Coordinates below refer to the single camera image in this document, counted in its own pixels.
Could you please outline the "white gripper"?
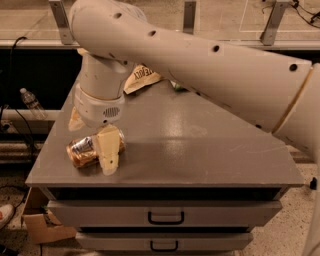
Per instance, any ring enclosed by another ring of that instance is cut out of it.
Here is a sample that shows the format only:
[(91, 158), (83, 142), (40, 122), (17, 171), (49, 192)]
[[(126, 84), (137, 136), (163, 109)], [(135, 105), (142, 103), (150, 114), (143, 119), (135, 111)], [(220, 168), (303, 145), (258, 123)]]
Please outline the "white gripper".
[[(91, 128), (117, 122), (123, 113), (125, 99), (121, 96), (114, 100), (101, 100), (85, 93), (77, 83), (74, 90), (74, 107), (72, 108), (68, 129), (77, 131), (85, 124)], [(118, 168), (120, 135), (113, 125), (103, 127), (94, 142), (99, 163), (104, 175), (112, 175)]]

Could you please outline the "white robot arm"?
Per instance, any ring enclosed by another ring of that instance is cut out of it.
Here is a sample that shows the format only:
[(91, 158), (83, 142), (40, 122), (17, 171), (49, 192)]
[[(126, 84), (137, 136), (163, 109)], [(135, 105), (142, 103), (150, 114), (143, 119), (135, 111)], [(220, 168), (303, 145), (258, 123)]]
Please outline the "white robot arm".
[(89, 54), (145, 64), (319, 159), (318, 65), (158, 28), (138, 8), (116, 0), (76, 0), (69, 24)]

